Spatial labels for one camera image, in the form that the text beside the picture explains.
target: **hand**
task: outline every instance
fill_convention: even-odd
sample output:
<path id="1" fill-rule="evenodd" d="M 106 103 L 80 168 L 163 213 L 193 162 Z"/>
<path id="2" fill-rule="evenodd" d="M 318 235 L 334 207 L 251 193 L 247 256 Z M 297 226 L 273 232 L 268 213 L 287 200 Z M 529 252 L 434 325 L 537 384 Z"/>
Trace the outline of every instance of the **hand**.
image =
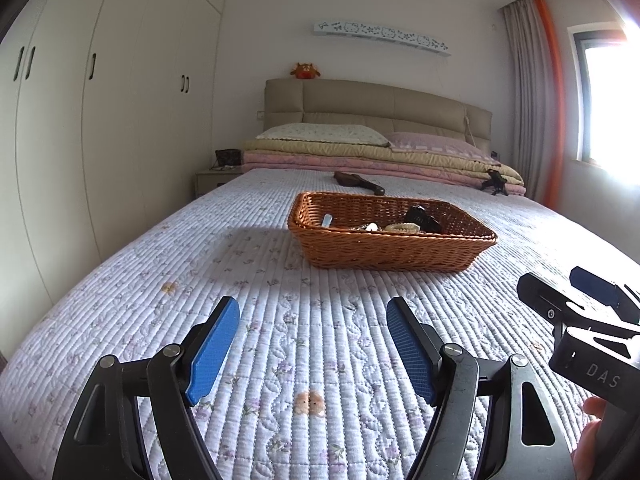
<path id="1" fill-rule="evenodd" d="M 589 397 L 584 401 L 582 410 L 587 415 L 602 419 L 607 401 L 600 397 Z M 574 462 L 576 480 L 589 480 L 596 462 L 596 433 L 602 420 L 593 420 L 582 430 L 578 446 L 571 453 Z"/>

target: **silver bolt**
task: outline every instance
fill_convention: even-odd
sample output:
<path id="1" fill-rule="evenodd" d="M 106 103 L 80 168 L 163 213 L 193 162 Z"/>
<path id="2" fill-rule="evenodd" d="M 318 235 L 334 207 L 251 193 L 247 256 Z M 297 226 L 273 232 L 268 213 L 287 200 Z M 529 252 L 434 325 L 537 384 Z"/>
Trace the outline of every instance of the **silver bolt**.
<path id="1" fill-rule="evenodd" d="M 529 361 L 527 361 L 527 358 L 524 357 L 524 355 L 522 354 L 514 354 L 511 356 L 511 362 L 513 364 L 515 364 L 516 366 L 519 366 L 520 368 L 524 368 L 525 366 L 527 366 L 529 364 Z"/>
<path id="2" fill-rule="evenodd" d="M 180 345 L 172 344 L 167 345 L 162 349 L 162 353 L 167 357 L 176 357 L 180 353 Z"/>
<path id="3" fill-rule="evenodd" d="M 444 345 L 444 353 L 451 357 L 459 356 L 462 354 L 462 346 L 456 345 L 455 343 L 447 343 Z"/>
<path id="4" fill-rule="evenodd" d="M 100 359 L 100 367 L 101 368 L 111 368 L 116 362 L 116 358 L 112 355 L 105 355 L 102 359 Z"/>

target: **orange curtain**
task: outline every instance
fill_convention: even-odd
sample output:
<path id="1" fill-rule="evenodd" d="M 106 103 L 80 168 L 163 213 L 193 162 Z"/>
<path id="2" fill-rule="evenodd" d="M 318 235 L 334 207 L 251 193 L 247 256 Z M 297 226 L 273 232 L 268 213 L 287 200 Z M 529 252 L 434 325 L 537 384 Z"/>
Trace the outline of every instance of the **orange curtain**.
<path id="1" fill-rule="evenodd" d="M 554 83 L 556 86 L 556 149 L 554 150 L 553 160 L 549 171 L 548 181 L 546 183 L 544 205 L 549 209 L 556 209 L 558 206 L 558 195 L 560 193 L 560 184 L 562 181 L 562 164 L 564 161 L 564 77 L 562 76 L 562 63 L 560 57 L 560 48 L 558 46 L 558 38 L 554 22 L 551 18 L 551 12 L 546 5 L 545 0 L 533 0 L 545 27 L 546 41 L 549 44 L 551 54 L 551 67 L 554 74 Z"/>

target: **nightstand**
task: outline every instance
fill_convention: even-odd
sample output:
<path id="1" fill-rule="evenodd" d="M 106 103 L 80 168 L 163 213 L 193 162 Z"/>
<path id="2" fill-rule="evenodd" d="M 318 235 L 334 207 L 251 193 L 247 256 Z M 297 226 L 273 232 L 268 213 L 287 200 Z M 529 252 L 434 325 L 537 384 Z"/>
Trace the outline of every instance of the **nightstand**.
<path id="1" fill-rule="evenodd" d="M 240 175 L 242 175 L 240 168 L 199 171 L 196 173 L 196 198 L 207 194 L 209 191 L 226 184 Z"/>

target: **window frame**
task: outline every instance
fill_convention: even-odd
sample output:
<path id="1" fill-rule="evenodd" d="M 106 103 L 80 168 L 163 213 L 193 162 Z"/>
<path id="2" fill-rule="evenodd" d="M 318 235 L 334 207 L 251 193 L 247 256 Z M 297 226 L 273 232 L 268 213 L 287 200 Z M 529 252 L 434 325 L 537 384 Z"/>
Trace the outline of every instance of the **window frame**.
<path id="1" fill-rule="evenodd" d="M 594 46 L 626 43 L 625 33 L 617 29 L 588 30 L 573 34 L 582 90 L 582 153 L 581 160 L 597 164 L 591 158 L 591 80 L 585 51 Z"/>

